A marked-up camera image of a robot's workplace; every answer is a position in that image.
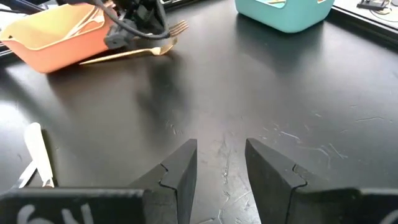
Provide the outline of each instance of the gold fork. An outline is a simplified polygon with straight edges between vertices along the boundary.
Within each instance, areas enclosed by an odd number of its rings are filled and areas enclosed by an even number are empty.
[[[170,30],[170,37],[176,37],[186,29],[188,29],[188,23],[185,20],[181,20],[180,22],[176,23],[175,25],[169,28]]]
[[[172,40],[171,44],[166,44],[166,45],[163,45],[161,47],[154,47],[154,48],[151,48],[151,49],[132,50],[132,51],[129,51],[129,52],[123,52],[123,53],[119,53],[119,54],[109,55],[109,56],[105,56],[105,57],[96,58],[96,59],[93,59],[93,60],[88,60],[88,61],[79,63],[79,65],[86,65],[86,64],[90,64],[90,63],[103,62],[103,61],[106,61],[106,60],[111,60],[111,59],[115,59],[115,58],[119,58],[119,57],[125,57],[125,56],[128,56],[128,55],[136,55],[136,54],[143,53],[143,52],[151,53],[154,56],[160,56],[160,55],[166,54],[169,50],[171,50],[171,48],[173,48],[176,43],[177,43],[177,38],[174,38]]]

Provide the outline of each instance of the table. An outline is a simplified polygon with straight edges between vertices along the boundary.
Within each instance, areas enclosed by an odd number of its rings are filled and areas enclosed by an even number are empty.
[[[254,137],[337,186],[398,187],[398,55],[324,22],[285,35],[231,0],[171,12],[189,30],[168,57],[51,75],[0,72],[0,190],[30,162],[38,121],[59,186],[126,186],[198,139],[192,223],[260,223],[244,143]]]

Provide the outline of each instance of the fork tines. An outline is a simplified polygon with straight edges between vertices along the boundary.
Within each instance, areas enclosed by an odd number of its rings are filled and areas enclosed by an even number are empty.
[[[188,27],[188,23],[185,20],[178,22],[174,26],[170,27],[170,37],[175,37],[181,34],[183,31],[188,29]]]

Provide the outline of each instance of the white plastic knife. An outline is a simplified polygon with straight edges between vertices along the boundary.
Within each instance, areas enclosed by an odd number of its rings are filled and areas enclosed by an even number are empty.
[[[30,162],[30,164],[25,168],[17,182],[12,186],[12,188],[23,188],[32,178],[33,174],[36,171],[36,164],[34,161]]]
[[[42,128],[39,123],[30,124],[25,130],[25,144],[43,181],[43,187],[54,187],[49,155],[45,149]]]

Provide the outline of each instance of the orange bowl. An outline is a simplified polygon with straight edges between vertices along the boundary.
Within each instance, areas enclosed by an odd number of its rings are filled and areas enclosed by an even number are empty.
[[[65,4],[24,17],[9,24],[0,33],[0,41],[34,70],[56,71],[108,49],[103,39],[113,22],[102,10],[96,15],[104,17],[101,22],[90,22],[66,37],[93,8]]]

